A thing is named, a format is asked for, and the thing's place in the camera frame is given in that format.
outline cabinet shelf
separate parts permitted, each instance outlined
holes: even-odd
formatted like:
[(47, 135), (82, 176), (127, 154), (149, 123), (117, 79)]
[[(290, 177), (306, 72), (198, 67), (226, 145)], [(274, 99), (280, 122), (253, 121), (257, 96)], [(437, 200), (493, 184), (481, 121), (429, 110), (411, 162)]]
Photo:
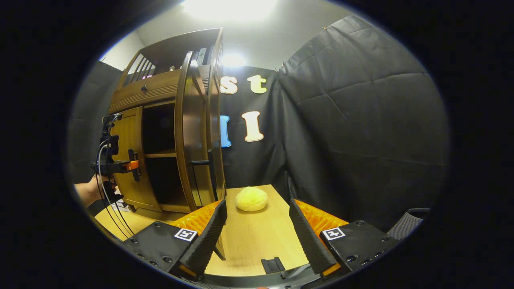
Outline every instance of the cabinet shelf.
[(177, 157), (175, 149), (167, 149), (152, 154), (146, 154), (144, 157)]

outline black cable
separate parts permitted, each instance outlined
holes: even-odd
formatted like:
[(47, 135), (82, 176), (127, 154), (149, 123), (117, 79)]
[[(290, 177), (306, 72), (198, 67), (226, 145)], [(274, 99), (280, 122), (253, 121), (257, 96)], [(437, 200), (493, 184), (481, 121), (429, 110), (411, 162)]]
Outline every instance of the black cable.
[[(102, 151), (102, 143), (100, 144), (100, 148), (98, 149), (98, 153), (97, 153), (97, 157), (96, 157), (96, 161), (98, 161), (98, 156), (100, 155), (100, 152)], [(105, 203), (105, 199), (102, 197), (102, 190), (100, 189), (100, 185), (98, 185), (98, 174), (95, 173), (95, 178), (96, 178), (96, 183), (97, 183), (97, 188), (98, 188), (98, 193), (100, 194), (100, 198), (102, 198), (102, 203), (105, 207), (105, 210), (107, 211), (107, 213), (109, 214), (109, 216), (111, 217), (111, 219), (113, 220), (114, 224), (116, 225), (116, 227), (118, 227), (118, 229), (120, 230), (120, 232), (125, 236), (125, 238), (129, 238), (127, 235), (125, 235), (125, 233), (123, 232), (123, 230), (120, 228), (120, 226), (118, 226), (118, 223), (116, 223), (116, 221), (114, 221), (114, 218), (113, 216), (111, 215), (111, 212), (109, 212), (109, 209), (107, 209), (107, 204)]]
[[(108, 176), (107, 178), (109, 179), (109, 183), (110, 183), (111, 182), (111, 176)], [(125, 221), (125, 218), (121, 214), (120, 206), (118, 205), (118, 202), (116, 201), (115, 203), (116, 203), (116, 208), (118, 208), (118, 212), (120, 213), (121, 219), (125, 222), (125, 225), (127, 225), (127, 228), (130, 230), (132, 235), (135, 235), (134, 231), (132, 231), (132, 229), (130, 229), (129, 225), (127, 224), (127, 221)]]
[[(113, 118), (113, 121), (111, 122), (111, 124), (109, 125), (109, 131), (107, 133), (107, 150), (105, 151), (105, 156), (106, 156), (106, 159), (105, 159), (105, 162), (107, 162), (107, 157), (109, 157), (109, 139), (111, 138), (111, 129), (113, 128), (113, 125), (114, 125), (114, 122), (116, 121), (116, 119), (118, 118), (118, 116), (116, 115), (114, 118)], [(107, 179), (109, 180), (109, 185), (111, 185), (111, 180), (110, 180), (110, 177), (107, 177)], [(125, 222), (125, 225), (127, 225), (127, 228), (130, 230), (130, 232), (132, 233), (132, 235), (135, 235), (134, 234), (134, 231), (132, 231), (132, 229), (130, 229), (129, 225), (127, 224), (127, 222), (125, 221), (125, 218), (123, 217), (123, 215), (121, 214), (121, 211), (120, 211), (120, 208), (118, 206), (118, 202), (115, 202), (116, 203), (116, 208), (118, 209), (118, 212), (120, 213), (120, 216), (121, 218), (123, 219), (123, 221)]]

